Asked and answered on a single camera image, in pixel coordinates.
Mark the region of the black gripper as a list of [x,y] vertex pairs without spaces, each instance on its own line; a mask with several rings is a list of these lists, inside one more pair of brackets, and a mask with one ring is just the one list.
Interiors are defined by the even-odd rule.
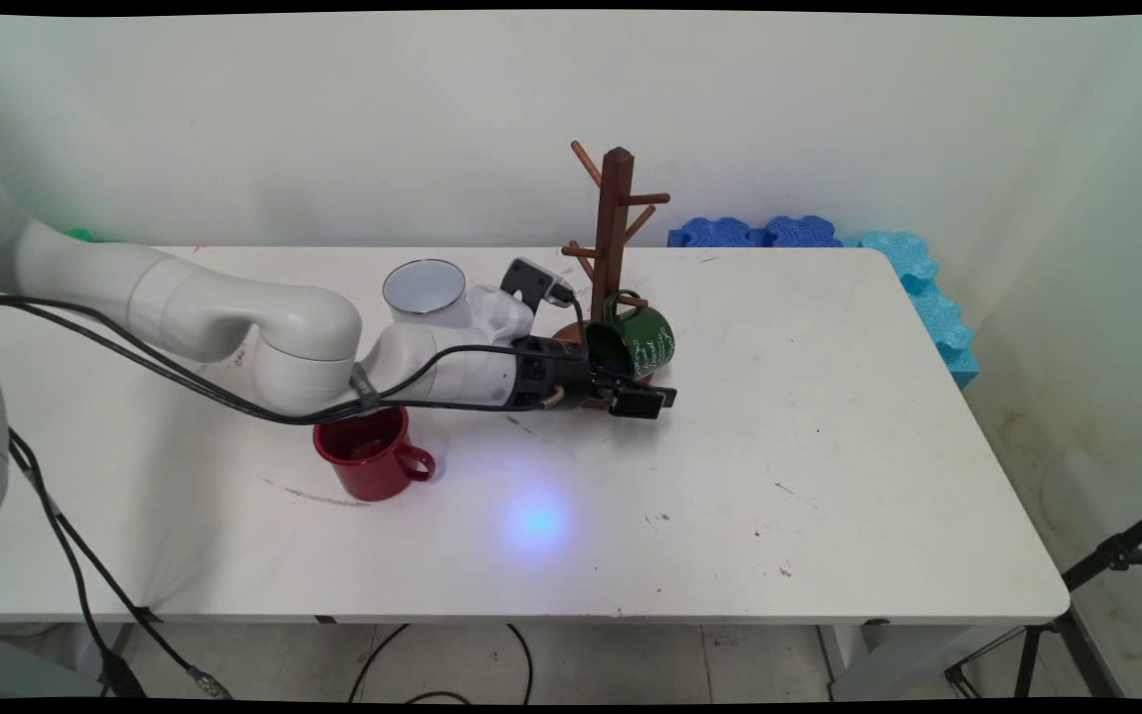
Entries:
[[525,337],[512,348],[524,353],[516,358],[513,408],[566,411],[592,399],[593,410],[609,416],[657,419],[678,398],[678,390],[635,383],[629,361],[589,360],[584,344]]

